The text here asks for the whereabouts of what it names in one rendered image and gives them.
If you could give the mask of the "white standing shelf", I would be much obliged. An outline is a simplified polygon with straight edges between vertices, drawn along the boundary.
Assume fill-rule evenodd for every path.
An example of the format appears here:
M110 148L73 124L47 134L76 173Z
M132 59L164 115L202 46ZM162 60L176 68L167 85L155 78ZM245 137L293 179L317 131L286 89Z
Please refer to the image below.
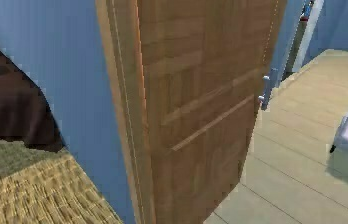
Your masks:
M283 75L284 79L302 68L324 1L305 0Z

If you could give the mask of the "dark brown bed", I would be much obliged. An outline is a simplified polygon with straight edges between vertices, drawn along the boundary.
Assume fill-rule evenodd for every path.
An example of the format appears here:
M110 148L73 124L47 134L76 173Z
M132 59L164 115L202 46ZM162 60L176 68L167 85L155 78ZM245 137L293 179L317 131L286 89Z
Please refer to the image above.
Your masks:
M0 50L0 140L59 152L64 140L41 89Z

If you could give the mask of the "brown wooden room door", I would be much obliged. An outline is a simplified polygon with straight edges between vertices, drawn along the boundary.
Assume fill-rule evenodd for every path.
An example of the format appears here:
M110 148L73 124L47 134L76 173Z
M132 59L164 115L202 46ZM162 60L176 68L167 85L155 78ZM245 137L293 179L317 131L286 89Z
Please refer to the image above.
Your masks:
M204 224L241 179L288 0L95 0L135 224Z

